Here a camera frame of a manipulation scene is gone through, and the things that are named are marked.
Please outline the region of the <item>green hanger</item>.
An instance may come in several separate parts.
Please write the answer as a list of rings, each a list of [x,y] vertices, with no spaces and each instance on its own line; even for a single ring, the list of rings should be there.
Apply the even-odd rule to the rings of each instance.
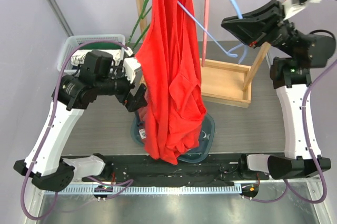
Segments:
[[[140,12],[140,14],[139,14],[139,17],[138,17],[138,19],[137,19],[137,21],[136,21],[136,23],[135,23],[135,25],[134,25],[134,27],[133,27],[133,30],[132,30],[130,36],[129,36],[129,38],[128,38],[128,41],[127,41],[127,44],[128,44],[128,45],[131,44],[131,40],[132,40],[132,38],[133,38],[133,36],[134,36],[134,33],[135,33],[135,31],[136,31],[136,28],[137,28],[138,26],[140,26],[140,22],[143,21],[143,20],[145,20],[145,18],[147,17],[148,13],[152,10],[152,6],[149,7],[149,8],[147,8],[147,5],[148,5],[149,1],[150,1],[150,0],[144,0],[144,4],[143,4],[143,7],[142,7],[142,10],[141,10],[141,12]],[[147,26],[145,27],[145,29],[144,29],[143,31],[141,31],[141,34],[140,34],[140,36],[138,37],[138,39],[136,40],[136,42],[134,43],[134,45],[133,45],[133,47],[132,47],[132,50],[134,50],[134,49],[136,48],[136,46],[140,43],[140,41],[145,37],[145,35],[146,35],[146,33],[147,33],[149,27],[150,27],[150,25],[147,25]]]

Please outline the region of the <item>maroon tank top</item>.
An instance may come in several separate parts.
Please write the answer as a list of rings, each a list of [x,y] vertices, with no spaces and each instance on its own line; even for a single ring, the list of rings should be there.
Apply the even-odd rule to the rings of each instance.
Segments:
[[[138,114],[138,131],[140,133],[140,138],[142,142],[146,142],[146,130],[145,130],[145,121],[146,121],[146,116],[147,116],[147,107],[140,108],[137,111]]]

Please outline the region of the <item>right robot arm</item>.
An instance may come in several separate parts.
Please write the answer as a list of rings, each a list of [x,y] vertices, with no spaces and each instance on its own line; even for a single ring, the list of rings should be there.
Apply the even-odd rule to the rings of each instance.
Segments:
[[[331,168],[330,159],[321,154],[313,128],[310,70],[326,66],[335,52],[336,39],[327,31],[304,34],[295,28],[290,18],[307,5],[307,1],[271,0],[242,17],[222,20],[221,26],[244,45],[270,45],[286,54],[284,58],[275,57],[270,68],[283,114],[284,155],[243,155],[237,167],[243,179],[252,178],[256,172],[274,179],[308,178]]]

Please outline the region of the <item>pink hanger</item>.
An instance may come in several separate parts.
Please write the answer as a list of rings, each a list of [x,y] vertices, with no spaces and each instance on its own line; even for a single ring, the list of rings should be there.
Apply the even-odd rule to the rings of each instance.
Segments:
[[[206,49],[207,49],[207,32],[209,26],[209,6],[210,0],[204,0],[204,28],[205,31],[203,32],[203,48],[202,48],[202,62],[201,66],[204,67],[206,63]]]

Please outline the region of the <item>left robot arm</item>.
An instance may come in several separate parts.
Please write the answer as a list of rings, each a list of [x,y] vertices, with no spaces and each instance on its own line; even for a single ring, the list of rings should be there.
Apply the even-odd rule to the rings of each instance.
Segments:
[[[116,65],[107,52],[88,52],[79,75],[64,75],[57,83],[47,121],[33,150],[14,164],[14,170],[31,178],[38,189],[60,192],[77,179],[111,178],[112,164],[101,154],[76,159],[62,158],[61,154],[75,124],[98,96],[115,96],[130,113],[147,105],[145,85],[131,93],[141,65],[130,48],[126,53]]]

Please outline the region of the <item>red tank top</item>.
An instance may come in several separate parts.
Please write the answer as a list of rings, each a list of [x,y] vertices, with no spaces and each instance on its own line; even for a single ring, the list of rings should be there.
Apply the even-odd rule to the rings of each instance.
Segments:
[[[147,85],[145,150],[177,165],[199,146],[206,115],[192,0],[152,0],[150,29],[136,54]]]

